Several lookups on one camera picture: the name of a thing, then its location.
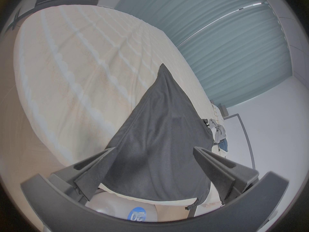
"pile of clothes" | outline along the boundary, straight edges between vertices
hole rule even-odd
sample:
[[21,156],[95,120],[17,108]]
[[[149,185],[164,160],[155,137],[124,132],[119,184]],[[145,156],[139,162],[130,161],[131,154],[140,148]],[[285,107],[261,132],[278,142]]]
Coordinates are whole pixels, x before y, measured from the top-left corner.
[[225,157],[228,153],[225,128],[222,125],[218,124],[213,118],[211,118],[210,120],[203,119],[203,121],[213,133],[214,145],[218,145],[220,156]]

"blue logo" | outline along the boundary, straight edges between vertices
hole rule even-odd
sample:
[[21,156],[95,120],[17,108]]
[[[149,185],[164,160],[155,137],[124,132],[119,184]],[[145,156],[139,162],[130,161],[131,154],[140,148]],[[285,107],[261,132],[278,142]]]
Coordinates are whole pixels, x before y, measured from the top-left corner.
[[128,215],[128,220],[144,222],[146,219],[146,211],[142,207],[135,207]]

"bed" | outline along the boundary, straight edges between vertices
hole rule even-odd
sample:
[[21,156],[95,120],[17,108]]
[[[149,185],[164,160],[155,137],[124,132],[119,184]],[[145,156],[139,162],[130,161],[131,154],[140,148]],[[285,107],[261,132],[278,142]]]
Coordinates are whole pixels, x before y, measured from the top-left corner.
[[[199,117],[223,124],[218,108],[165,33],[126,13],[87,5],[50,7],[26,19],[14,45],[21,105],[35,134],[64,166],[106,148],[155,82],[162,63]],[[218,147],[212,151],[218,154]],[[103,184],[100,188],[115,193]],[[218,202],[212,185],[207,200],[213,203],[213,197]]]

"white plastic container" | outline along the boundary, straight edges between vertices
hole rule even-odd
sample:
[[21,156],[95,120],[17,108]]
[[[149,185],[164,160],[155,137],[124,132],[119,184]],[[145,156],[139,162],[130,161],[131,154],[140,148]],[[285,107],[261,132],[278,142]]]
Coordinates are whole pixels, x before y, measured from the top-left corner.
[[124,199],[108,192],[95,194],[85,206],[116,218],[137,222],[158,221],[155,205]]

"teal curtain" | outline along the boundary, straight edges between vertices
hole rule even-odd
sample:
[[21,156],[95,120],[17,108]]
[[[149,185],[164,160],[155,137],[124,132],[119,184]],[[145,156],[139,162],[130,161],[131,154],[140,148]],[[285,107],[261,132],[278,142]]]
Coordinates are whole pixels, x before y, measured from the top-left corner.
[[[121,0],[116,9],[161,29],[178,46],[199,29],[265,0]],[[292,75],[290,54],[272,9],[230,14],[178,47],[209,99],[226,107],[251,99]]]

